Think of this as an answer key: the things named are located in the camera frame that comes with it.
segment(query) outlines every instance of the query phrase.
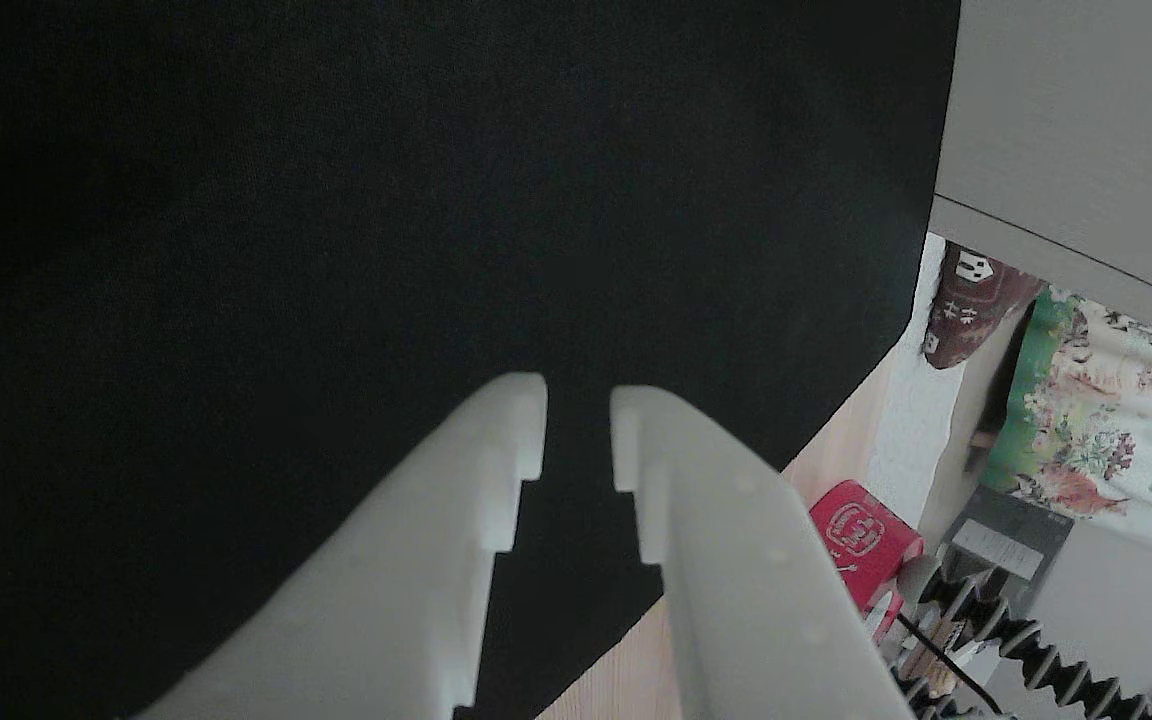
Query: black cloth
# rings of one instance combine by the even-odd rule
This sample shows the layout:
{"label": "black cloth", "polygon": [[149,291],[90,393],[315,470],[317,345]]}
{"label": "black cloth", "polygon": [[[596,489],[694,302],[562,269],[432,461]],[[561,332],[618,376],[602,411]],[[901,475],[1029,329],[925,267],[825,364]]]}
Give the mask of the black cloth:
{"label": "black cloth", "polygon": [[608,392],[786,464],[909,316],[956,5],[0,1],[0,714],[124,717],[500,373],[479,694],[660,594]]}

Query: black coiled spring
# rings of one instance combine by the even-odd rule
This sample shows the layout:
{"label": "black coiled spring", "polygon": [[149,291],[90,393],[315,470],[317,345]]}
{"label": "black coiled spring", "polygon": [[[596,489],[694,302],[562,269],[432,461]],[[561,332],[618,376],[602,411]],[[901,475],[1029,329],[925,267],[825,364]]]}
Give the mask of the black coiled spring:
{"label": "black coiled spring", "polygon": [[[1060,653],[1055,647],[1044,646],[1039,642],[1043,623],[1037,620],[1023,617],[1011,619],[1007,598],[980,596],[980,585],[988,582],[988,575],[973,575],[956,582],[948,582],[945,573],[937,569],[924,589],[918,602],[935,602],[941,607],[941,616],[950,620],[965,620],[968,626],[960,635],[958,646],[963,646],[970,641],[982,642],[1000,641],[998,654],[1007,659],[1020,660],[1020,674],[1025,679],[1025,688],[1033,691],[1038,688],[1051,687],[1056,694],[1056,705],[1073,705],[1082,702],[1084,717],[1089,720],[1107,717],[1109,720],[1152,720],[1152,712],[1149,712],[1146,698],[1143,696],[1123,698],[1119,694],[1119,679],[1106,679],[1100,682],[1092,682],[1091,673],[1087,670],[1087,662],[1078,661],[1075,665],[1061,665]],[[908,683],[901,683],[905,691],[905,697],[918,696],[916,688],[905,688]],[[914,708],[918,715],[922,708],[929,705],[923,702],[922,707]],[[927,717],[940,717],[946,714],[952,717],[956,711],[946,712],[947,707],[938,707],[935,714]]]}

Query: white paper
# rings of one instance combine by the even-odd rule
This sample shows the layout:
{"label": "white paper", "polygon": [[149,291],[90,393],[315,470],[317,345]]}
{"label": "white paper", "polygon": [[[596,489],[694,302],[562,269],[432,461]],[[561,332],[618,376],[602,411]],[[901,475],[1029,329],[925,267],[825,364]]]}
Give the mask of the white paper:
{"label": "white paper", "polygon": [[954,536],[954,544],[1024,579],[1033,579],[1038,566],[1043,564],[1041,552],[1024,543],[1015,541],[996,530],[991,530],[975,520],[963,523]]}

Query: floral fabric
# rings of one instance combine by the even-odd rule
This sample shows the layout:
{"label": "floral fabric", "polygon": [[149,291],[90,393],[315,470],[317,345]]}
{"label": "floral fabric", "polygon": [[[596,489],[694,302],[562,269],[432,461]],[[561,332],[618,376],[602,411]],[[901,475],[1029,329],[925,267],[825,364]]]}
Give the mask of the floral fabric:
{"label": "floral fabric", "polygon": [[980,482],[1152,543],[1152,328],[1039,293]]}

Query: logo on red box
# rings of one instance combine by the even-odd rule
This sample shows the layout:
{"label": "logo on red box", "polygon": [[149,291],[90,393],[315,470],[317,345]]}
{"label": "logo on red box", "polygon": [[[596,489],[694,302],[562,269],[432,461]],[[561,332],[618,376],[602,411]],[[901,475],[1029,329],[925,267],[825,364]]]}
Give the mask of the logo on red box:
{"label": "logo on red box", "polygon": [[833,511],[826,526],[826,538],[841,546],[852,558],[864,558],[882,540],[887,528],[859,502],[847,502]]}

